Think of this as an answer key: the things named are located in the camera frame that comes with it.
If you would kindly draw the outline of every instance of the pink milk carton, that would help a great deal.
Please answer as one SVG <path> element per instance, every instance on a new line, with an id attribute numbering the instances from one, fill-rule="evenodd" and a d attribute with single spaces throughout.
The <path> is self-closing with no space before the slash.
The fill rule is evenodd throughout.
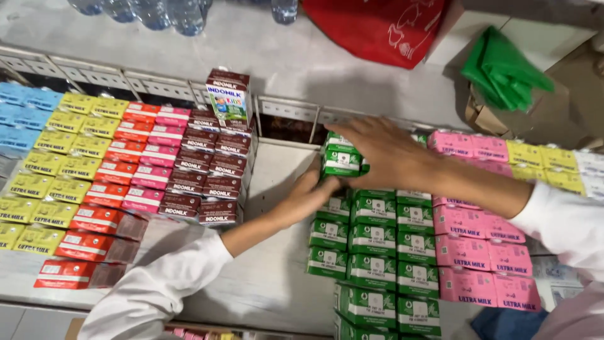
<path id="1" fill-rule="evenodd" d="M 457 155 L 459 157 L 474 157 L 472 139 L 467 134 L 436 130 L 428 137 L 428 147 L 439 154 Z"/>
<path id="2" fill-rule="evenodd" d="M 439 267 L 491 270 L 486 241 L 451 234 L 436 236 L 436 263 Z"/>
<path id="3" fill-rule="evenodd" d="M 156 145 L 180 146 L 184 133 L 184 127 L 155 125 L 147 141 Z"/>
<path id="4" fill-rule="evenodd" d="M 166 126 L 187 126 L 191 110 L 162 106 L 155 117 L 155 123 Z"/>
<path id="5" fill-rule="evenodd" d="M 466 163 L 494 174 L 512 177 L 512 167 L 507 163 L 489 162 L 487 160 L 469 159 Z"/>
<path id="6" fill-rule="evenodd" d="M 140 162 L 143 164 L 172 168 L 180 148 L 147 144 L 143 150 Z"/>
<path id="7" fill-rule="evenodd" d="M 496 239 L 511 243 L 525 243 L 524 233 L 505 218 L 495 215 L 490 211 L 478 212 L 484 227 L 484 235 L 487 239 Z"/>
<path id="8" fill-rule="evenodd" d="M 541 299 L 532 278 L 493 274 L 497 305 L 504 308 L 539 312 Z"/>
<path id="9" fill-rule="evenodd" d="M 141 165 L 132 176 L 132 185 L 146 186 L 147 188 L 165 190 L 172 169 L 162 166 Z"/>
<path id="10" fill-rule="evenodd" d="M 473 209 L 437 206 L 432 210 L 436 235 L 456 234 L 485 239 L 480 221 L 480 211 Z"/>
<path id="11" fill-rule="evenodd" d="M 467 269 L 439 268 L 440 299 L 497 307 L 493 274 Z"/>
<path id="12" fill-rule="evenodd" d="M 437 207 L 437 206 L 442 206 L 442 205 L 466 208 L 466 209 L 476 209 L 476 210 L 480 209 L 479 206 L 476 206 L 473 203 L 468 202 L 468 201 L 462 201 L 462 200 L 456 200 L 454 198 L 446 198 L 446 197 L 442 197 L 442 196 L 432 195 L 432 207 Z"/>
<path id="13" fill-rule="evenodd" d="M 162 198 L 164 198 L 163 191 L 132 187 L 124 197 L 121 207 L 157 214 Z"/>
<path id="14" fill-rule="evenodd" d="M 533 275 L 533 263 L 529 249 L 520 244 L 487 242 L 490 267 L 494 272 L 504 272 L 522 276 Z"/>
<path id="15" fill-rule="evenodd" d="M 474 158 L 507 163 L 509 156 L 505 140 L 479 135 L 472 135 L 470 138 L 474 145 Z"/>

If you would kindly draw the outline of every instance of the blue cloth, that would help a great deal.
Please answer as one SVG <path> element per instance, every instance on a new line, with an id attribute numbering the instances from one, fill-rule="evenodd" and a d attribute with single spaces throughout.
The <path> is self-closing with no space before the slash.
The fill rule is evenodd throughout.
<path id="1" fill-rule="evenodd" d="M 530 340 L 548 314 L 485 307 L 470 325 L 482 340 Z"/>

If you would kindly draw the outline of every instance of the hand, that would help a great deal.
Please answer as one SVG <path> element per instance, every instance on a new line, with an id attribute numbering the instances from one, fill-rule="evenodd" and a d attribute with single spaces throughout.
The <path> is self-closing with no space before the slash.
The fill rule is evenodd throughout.
<path id="1" fill-rule="evenodd" d="M 329 197 L 341 187 L 339 180 L 330 176 L 321 185 L 319 182 L 321 161 L 315 156 L 304 174 L 300 175 L 289 195 L 281 201 L 266 217 L 276 222 L 281 228 L 289 228 L 300 222 L 329 200 Z"/>
<path id="2" fill-rule="evenodd" d="M 371 165 L 369 173 L 348 179 L 353 188 L 393 188 L 434 192 L 442 157 L 415 142 L 386 118 L 353 119 L 325 127 L 348 139 Z"/>

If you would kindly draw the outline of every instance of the white shirt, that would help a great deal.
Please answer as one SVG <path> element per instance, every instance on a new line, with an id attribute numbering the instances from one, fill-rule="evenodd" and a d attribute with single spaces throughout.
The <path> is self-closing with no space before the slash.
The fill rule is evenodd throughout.
<path id="1" fill-rule="evenodd" d="M 533 339 L 604 338 L 604 205 L 538 183 L 510 222 L 587 279 L 585 290 L 563 300 Z M 132 269 L 92 309 L 78 339 L 177 339 L 163 332 L 164 323 L 232 260 L 215 235 Z"/>

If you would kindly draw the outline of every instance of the red bag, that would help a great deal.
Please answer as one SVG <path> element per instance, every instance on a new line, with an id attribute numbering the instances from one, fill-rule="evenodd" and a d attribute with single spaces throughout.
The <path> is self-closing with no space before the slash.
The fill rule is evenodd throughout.
<path id="1" fill-rule="evenodd" d="M 304 0 L 308 17 L 359 58 L 408 69 L 432 45 L 445 0 Z"/>

